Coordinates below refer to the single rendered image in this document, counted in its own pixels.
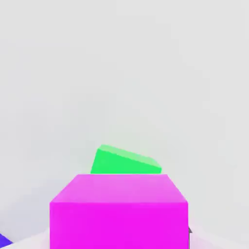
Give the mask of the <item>small blue cube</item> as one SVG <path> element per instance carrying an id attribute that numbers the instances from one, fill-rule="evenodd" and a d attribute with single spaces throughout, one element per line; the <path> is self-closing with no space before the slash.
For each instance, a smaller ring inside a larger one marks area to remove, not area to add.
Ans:
<path id="1" fill-rule="evenodd" d="M 0 248 L 11 245 L 13 242 L 0 233 Z"/>

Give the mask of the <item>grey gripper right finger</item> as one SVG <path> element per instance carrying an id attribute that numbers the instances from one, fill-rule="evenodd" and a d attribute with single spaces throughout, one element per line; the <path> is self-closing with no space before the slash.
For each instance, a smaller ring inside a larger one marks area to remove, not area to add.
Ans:
<path id="1" fill-rule="evenodd" d="M 226 249 L 218 240 L 210 234 L 191 226 L 190 249 Z"/>

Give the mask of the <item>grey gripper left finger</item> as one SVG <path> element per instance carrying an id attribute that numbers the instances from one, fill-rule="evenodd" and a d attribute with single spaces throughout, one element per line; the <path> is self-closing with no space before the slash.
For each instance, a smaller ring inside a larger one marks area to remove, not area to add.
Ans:
<path id="1" fill-rule="evenodd" d="M 12 243 L 1 249 L 50 249 L 50 230 L 25 238 L 16 243 Z"/>

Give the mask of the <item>small magenta cube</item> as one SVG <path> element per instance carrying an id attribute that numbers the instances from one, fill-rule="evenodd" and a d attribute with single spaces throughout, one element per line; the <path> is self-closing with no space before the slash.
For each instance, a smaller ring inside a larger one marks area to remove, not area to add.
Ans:
<path id="1" fill-rule="evenodd" d="M 50 249 L 189 249 L 188 202 L 166 174 L 81 174 L 50 202 Z"/>

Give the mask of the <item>small green cube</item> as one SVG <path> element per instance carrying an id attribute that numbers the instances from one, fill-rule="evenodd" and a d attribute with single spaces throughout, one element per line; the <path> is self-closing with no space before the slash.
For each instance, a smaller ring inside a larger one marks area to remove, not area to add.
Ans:
<path id="1" fill-rule="evenodd" d="M 161 166 L 150 157 L 101 145 L 95 154 L 92 174 L 160 174 Z"/>

